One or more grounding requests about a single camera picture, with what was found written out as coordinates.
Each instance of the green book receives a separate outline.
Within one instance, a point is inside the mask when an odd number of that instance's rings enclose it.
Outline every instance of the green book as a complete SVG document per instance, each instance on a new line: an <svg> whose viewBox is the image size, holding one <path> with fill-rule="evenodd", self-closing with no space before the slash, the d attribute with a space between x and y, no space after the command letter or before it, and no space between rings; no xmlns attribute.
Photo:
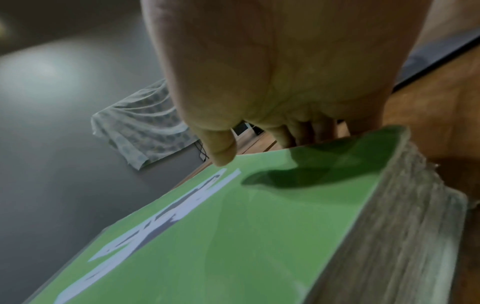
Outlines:
<svg viewBox="0 0 480 304"><path fill-rule="evenodd" d="M443 299L466 199L408 139L393 126L210 166L106 228L26 303ZM448 257L436 253L446 246ZM439 270L439 260L450 266ZM407 284L415 279L428 283Z"/></svg>

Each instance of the hand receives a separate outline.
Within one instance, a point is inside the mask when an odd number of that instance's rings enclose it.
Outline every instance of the hand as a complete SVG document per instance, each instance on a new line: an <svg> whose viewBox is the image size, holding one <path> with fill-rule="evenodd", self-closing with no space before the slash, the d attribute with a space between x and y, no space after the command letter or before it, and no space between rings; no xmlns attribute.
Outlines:
<svg viewBox="0 0 480 304"><path fill-rule="evenodd" d="M142 0L175 105L216 165L245 120L284 147L381 126L430 0Z"/></svg>

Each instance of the patterned cloth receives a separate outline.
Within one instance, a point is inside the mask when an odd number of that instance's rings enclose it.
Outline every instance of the patterned cloth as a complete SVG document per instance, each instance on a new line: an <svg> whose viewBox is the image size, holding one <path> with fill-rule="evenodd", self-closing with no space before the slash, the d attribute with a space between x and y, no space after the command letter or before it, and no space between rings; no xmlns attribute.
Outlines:
<svg viewBox="0 0 480 304"><path fill-rule="evenodd" d="M91 127L137 170L198 140L179 118L165 79L94 114Z"/></svg>

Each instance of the table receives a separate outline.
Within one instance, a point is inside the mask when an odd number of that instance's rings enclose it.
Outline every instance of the table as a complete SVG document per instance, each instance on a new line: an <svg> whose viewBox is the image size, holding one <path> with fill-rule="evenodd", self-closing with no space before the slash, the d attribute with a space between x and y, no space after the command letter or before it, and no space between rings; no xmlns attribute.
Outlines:
<svg viewBox="0 0 480 304"><path fill-rule="evenodd" d="M480 46L394 93L385 106L384 122L408 125L420 151L440 165L446 184L480 199ZM338 134L348 135L345 124L338 126ZM247 134L239 140L238 153L278 149L270 134ZM468 215L452 289L452 304L476 303L480 304L480 210Z"/></svg>

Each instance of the wooden table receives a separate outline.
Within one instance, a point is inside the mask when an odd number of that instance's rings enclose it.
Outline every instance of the wooden table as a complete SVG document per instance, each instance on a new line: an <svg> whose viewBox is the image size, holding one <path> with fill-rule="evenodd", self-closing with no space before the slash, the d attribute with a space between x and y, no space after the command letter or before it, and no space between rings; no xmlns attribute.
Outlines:
<svg viewBox="0 0 480 304"><path fill-rule="evenodd" d="M480 199L480 46L394 93L384 122L410 126L413 141L440 165L446 184ZM338 134L348 135L344 124ZM238 153L278 149L270 134L246 134ZM452 290L452 304L476 303L480 304L480 210L468 216Z"/></svg>

